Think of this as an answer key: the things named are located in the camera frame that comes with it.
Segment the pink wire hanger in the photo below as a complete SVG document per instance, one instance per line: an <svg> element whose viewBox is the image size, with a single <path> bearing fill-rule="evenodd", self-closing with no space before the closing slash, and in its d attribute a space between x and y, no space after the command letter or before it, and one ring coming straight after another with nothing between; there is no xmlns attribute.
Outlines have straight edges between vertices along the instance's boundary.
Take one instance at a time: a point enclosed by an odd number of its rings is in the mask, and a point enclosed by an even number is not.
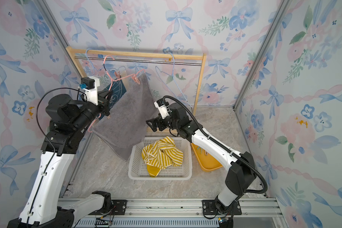
<svg viewBox="0 0 342 228"><path fill-rule="evenodd" d="M132 76L133 74L128 75L128 76L126 76L126 77L124 77L124 78L121 77L121 79L113 79L113 78L110 76L110 74L108 73L108 71L106 70L106 67L105 67L105 60L106 60L108 57L110 57L110 58L113 59L113 60L115 60L115 59L114 59L114 57L113 57L112 55L106 55L106 56L104 57L104 60L103 60L103 68L105 69L105 72L106 72L106 74L108 75L108 77L110 78L110 82L111 82L110 87L109 87L108 90L111 90L112 85L113 85L114 82L117 82L117 81L120 81L120 80L124 80L124 79L126 79L126 78L131 78L131 76ZM87 61L89 61L89 63L90 63L91 66L93 67L93 74L92 74L91 76L94 76L94 73L95 73L95 71L96 71L96 68L94 67L94 64L92 63L91 60L87 60Z"/></svg>

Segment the grey terry towel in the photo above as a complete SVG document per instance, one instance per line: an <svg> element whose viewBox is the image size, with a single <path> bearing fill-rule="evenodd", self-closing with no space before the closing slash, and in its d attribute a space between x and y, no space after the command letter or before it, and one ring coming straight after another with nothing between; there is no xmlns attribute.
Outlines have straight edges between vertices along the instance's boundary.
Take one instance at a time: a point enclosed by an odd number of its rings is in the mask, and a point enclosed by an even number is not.
<svg viewBox="0 0 342 228"><path fill-rule="evenodd" d="M138 77L140 84L131 84L129 90L102 118L93 132L122 160L128 161L133 146L146 135L146 121L157 112L146 74Z"/></svg>

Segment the yellow white striped towel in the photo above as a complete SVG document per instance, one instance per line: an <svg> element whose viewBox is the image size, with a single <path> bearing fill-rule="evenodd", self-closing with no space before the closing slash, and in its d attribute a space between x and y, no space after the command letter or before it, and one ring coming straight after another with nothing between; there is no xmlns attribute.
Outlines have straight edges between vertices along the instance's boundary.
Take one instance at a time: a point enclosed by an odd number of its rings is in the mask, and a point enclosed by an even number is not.
<svg viewBox="0 0 342 228"><path fill-rule="evenodd" d="M157 177L162 170L168 167L180 167L184 159L183 152L168 136L145 146L141 156L151 177Z"/></svg>

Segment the light blue wire hanger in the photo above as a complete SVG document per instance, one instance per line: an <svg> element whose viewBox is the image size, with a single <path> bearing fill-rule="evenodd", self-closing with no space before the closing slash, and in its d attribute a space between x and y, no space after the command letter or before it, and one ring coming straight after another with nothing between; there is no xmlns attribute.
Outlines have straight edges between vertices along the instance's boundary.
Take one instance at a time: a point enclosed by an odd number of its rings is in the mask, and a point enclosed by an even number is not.
<svg viewBox="0 0 342 228"><path fill-rule="evenodd" d="M179 98L179 96L177 96L177 95L173 92L173 90L170 89L170 87L168 86L168 84L169 84L170 82L173 82L173 83L176 85L177 89L179 90L179 92L180 92L180 94L181 94L181 96L182 96L182 98L183 98L183 101L185 101L186 104L187 104L187 106L188 106L191 110L193 110L193 107L192 107L191 104L188 102L188 99L187 99L186 95L182 92L182 90L181 90L181 88L179 87L178 83L175 81L175 74L174 74L175 64L176 64L176 62L175 62L175 57L174 57L174 55L173 55L172 52L171 52L171 53L168 53L168 55L171 55L171 57L172 57L172 71L171 71L171 74L167 74L166 72L162 71L158 66L155 67L156 74L157 74L158 78L160 79L160 81L161 81L161 82L168 88L168 90L173 94L173 96L174 96L175 98ZM166 75L167 75L169 78L171 78L171 79L167 79L166 81L164 81L164 80L161 78L161 73L166 74Z"/></svg>

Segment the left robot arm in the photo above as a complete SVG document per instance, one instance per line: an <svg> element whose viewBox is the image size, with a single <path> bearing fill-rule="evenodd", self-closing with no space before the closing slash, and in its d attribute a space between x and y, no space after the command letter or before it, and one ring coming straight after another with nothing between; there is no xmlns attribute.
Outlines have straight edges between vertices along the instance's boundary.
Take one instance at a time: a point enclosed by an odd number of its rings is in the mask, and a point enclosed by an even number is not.
<svg viewBox="0 0 342 228"><path fill-rule="evenodd" d="M46 113L51 118L50 128L41 147L38 175L26 206L18 218L9 221L9 228L71 228L94 211L105 215L113 211L111 194L104 191L95 191L76 203L58 205L65 175L80 141L99 115L109 115L112 93L95 92L97 102L85 95L80 101L74 100L68 94L49 100Z"/></svg>

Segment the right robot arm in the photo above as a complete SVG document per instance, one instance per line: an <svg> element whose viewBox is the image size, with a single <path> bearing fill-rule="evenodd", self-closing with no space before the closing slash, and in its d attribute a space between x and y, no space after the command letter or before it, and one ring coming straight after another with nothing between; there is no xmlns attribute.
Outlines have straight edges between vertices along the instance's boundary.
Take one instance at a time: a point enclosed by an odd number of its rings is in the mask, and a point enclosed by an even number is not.
<svg viewBox="0 0 342 228"><path fill-rule="evenodd" d="M227 214L246 193L267 192L267 181L256 169L250 153L236 151L213 137L177 99L169 104L162 98L156 101L154 106L159 114L146 122L154 132L166 128L176 130L181 138L206 151L226 169L225 186L215 198L218 213Z"/></svg>

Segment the dark teal patterned towel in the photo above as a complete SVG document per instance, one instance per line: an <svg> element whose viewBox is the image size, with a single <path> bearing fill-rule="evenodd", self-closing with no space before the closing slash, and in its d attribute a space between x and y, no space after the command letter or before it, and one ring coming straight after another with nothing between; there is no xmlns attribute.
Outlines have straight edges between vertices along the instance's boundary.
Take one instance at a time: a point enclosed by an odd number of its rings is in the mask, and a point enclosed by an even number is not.
<svg viewBox="0 0 342 228"><path fill-rule="evenodd" d="M98 92L104 92L108 90L110 87L110 83L107 86L100 86ZM126 88L129 87L128 85L125 86L123 80L114 82L111 88L113 91L112 96L109 100L109 109L111 110L113 106L121 99L121 97L127 92Z"/></svg>

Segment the pink clothespin on teal towel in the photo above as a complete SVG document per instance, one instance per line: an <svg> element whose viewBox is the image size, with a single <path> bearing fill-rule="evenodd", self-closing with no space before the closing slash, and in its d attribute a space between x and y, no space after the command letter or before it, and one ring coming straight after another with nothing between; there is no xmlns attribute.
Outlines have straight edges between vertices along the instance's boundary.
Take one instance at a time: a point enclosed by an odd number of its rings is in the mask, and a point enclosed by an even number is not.
<svg viewBox="0 0 342 228"><path fill-rule="evenodd" d="M119 71L118 71L118 72L115 72L115 76L116 76L117 79L121 79L121 75L120 75L120 72L119 72Z"/></svg>

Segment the white perforated plastic basket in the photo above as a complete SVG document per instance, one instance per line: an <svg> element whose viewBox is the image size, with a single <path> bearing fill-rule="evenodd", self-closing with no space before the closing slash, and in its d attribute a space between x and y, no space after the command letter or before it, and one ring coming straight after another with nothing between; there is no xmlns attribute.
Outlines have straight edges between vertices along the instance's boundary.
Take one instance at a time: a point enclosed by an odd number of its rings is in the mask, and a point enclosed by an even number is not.
<svg viewBox="0 0 342 228"><path fill-rule="evenodd" d="M190 143L176 137L146 137L132 148L128 176L132 180L182 181L192 176Z"/></svg>

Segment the metal hanging rod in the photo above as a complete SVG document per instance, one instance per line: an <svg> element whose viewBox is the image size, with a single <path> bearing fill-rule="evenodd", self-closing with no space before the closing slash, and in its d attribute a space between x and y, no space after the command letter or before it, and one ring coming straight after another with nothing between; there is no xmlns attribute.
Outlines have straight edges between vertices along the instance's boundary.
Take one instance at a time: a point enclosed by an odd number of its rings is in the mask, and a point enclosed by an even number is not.
<svg viewBox="0 0 342 228"><path fill-rule="evenodd" d="M99 60L103 61L104 58L90 58L90 57L78 57L75 56L75 59L81 60ZM154 60L135 60L135 59L106 59L105 61L112 61L112 62L129 62L129 63L147 63L147 64L168 64L168 65L182 65L182 66L202 66L202 63L185 63L185 62L174 62L171 61L154 61Z"/></svg>

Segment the yellow plastic tray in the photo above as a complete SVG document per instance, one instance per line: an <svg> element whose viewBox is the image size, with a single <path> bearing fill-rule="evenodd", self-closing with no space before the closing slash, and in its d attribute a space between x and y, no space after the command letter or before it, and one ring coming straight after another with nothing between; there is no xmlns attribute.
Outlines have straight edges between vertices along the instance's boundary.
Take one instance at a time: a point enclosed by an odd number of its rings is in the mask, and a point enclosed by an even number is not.
<svg viewBox="0 0 342 228"><path fill-rule="evenodd" d="M211 171L214 171L223 167L214 157L212 157L204 149L201 154L197 152L197 147L199 146L193 143L191 144L191 148L194 151L194 154L196 155L198 163L203 171L211 172Z"/></svg>

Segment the wooden clothes rack frame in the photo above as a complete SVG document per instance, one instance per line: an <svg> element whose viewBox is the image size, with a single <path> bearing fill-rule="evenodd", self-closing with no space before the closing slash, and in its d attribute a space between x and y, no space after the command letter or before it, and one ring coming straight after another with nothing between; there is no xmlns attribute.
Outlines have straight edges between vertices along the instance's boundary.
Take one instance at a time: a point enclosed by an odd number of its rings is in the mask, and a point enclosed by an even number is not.
<svg viewBox="0 0 342 228"><path fill-rule="evenodd" d="M84 70L81 68L81 65L79 63L79 61L77 59L75 59L76 54L85 54L86 50L85 49L75 49L72 48L71 46L66 47L66 51L68 52L71 60L73 61L73 63L75 64L75 67L77 68L77 70L80 73L81 77L86 77L85 76L85 72ZM104 57L106 55L112 55L112 56L117 56L117 57L135 57L135 58L149 58L149 59L168 59L171 57L171 55L168 54L159 54L159 53L144 53L144 52L125 52L125 51L106 51L106 50L90 50L89 52L90 54L101 54L104 55ZM195 98L195 103L193 106L193 114L191 114L191 112L185 107L184 110L186 112L188 112L189 116L191 117L191 119L193 120L194 125L197 127L196 129L202 129L200 127L200 124L197 122L197 120L194 117L194 114L196 113L196 108L197 108L197 103L198 103L198 98L200 95L200 88L201 88L201 82L202 82L202 77L203 77L203 72L204 72L204 68L205 68L205 63L206 63L206 59L207 59L207 55L204 53L202 56L197 56L197 55L174 55L175 59L180 59L180 60L200 60L202 63L202 66L200 68L200 75L199 75L199 82L198 82L198 87L197 87L197 94L196 94L196 98ZM127 110L127 112L125 112L124 115L122 115L121 120L122 123L130 123L131 121L135 122L135 114L137 114L136 111L134 112L129 112L129 110Z"/></svg>

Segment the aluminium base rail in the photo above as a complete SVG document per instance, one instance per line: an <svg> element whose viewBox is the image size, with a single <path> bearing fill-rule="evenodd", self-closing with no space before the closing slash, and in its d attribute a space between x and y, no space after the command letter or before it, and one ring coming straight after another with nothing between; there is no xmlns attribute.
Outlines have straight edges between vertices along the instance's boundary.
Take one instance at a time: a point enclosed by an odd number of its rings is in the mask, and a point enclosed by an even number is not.
<svg viewBox="0 0 342 228"><path fill-rule="evenodd" d="M212 199L113 199L113 212L92 212L75 228L286 228L275 198L242 198L217 214Z"/></svg>

